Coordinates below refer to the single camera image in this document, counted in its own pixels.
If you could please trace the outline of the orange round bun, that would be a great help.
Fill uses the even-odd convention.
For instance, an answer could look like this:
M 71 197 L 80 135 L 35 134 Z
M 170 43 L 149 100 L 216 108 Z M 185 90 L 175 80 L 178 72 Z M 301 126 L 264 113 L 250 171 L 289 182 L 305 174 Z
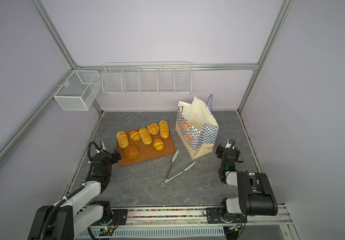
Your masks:
M 123 150 L 127 159 L 132 160 L 139 155 L 139 149 L 136 145 L 128 145 Z

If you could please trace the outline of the blue checkered paper bag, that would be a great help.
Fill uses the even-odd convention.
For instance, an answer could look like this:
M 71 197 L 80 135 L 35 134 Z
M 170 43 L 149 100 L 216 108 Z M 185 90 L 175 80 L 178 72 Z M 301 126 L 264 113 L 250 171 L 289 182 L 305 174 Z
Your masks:
M 175 130 L 195 160 L 213 151 L 219 125 L 212 111 L 212 97 L 207 102 L 194 98 L 192 103 L 178 102 Z

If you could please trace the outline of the yellow bread roll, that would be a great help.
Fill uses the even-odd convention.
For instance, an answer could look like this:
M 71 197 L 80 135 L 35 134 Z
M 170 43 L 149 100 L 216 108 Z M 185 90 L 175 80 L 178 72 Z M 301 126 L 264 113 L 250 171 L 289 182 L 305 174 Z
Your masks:
M 129 137 L 133 141 L 139 141 L 141 139 L 140 133 L 136 130 L 131 131 Z

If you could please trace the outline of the orange croissant bread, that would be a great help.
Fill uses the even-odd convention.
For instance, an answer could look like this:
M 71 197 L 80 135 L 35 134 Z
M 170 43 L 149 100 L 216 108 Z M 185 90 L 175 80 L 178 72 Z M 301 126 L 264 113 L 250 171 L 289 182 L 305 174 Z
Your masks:
M 157 150 L 157 151 L 162 151 L 164 149 L 164 142 L 162 139 L 155 139 L 153 142 L 153 147 Z

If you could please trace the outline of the pale muffin bread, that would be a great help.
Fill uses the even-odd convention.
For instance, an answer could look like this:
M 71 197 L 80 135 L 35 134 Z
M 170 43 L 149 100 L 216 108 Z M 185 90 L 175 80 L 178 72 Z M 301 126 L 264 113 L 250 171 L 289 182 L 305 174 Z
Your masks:
M 159 124 L 152 123 L 147 126 L 147 130 L 151 135 L 157 135 L 159 133 Z

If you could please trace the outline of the metal tongs with white tips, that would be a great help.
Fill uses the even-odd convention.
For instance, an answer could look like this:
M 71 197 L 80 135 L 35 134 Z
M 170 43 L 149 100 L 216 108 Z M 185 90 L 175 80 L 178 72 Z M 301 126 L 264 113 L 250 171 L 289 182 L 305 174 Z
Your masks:
M 196 161 L 189 159 L 188 154 L 181 154 L 179 150 L 176 150 L 160 186 L 165 188 L 168 183 L 189 171 L 195 164 Z

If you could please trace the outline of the ridged long bread loaf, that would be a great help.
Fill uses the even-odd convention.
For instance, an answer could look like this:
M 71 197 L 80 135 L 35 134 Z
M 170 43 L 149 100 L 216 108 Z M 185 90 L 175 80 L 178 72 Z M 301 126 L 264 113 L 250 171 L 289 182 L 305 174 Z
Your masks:
M 169 125 L 166 120 L 161 120 L 159 122 L 159 133 L 160 133 L 160 136 L 164 139 L 167 139 L 170 136 Z

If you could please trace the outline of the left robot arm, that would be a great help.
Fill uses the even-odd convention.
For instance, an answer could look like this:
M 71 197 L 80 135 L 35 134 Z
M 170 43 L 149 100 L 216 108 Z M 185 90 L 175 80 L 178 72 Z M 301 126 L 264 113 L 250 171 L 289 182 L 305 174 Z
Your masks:
M 99 150 L 93 157 L 87 153 L 90 172 L 81 186 L 59 202 L 39 208 L 28 235 L 29 240 L 73 240 L 94 223 L 119 225 L 108 201 L 91 200 L 108 186 L 112 165 L 121 160 L 118 150 Z

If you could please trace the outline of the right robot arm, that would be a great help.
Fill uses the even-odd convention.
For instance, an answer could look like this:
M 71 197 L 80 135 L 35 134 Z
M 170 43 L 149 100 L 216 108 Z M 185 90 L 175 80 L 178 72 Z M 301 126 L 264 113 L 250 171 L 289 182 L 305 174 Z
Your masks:
M 278 204 L 265 173 L 250 173 L 236 169 L 243 163 L 234 142 L 219 144 L 215 154 L 221 159 L 218 175 L 223 184 L 237 187 L 237 197 L 220 203 L 220 217 L 226 222 L 246 216 L 276 216 Z

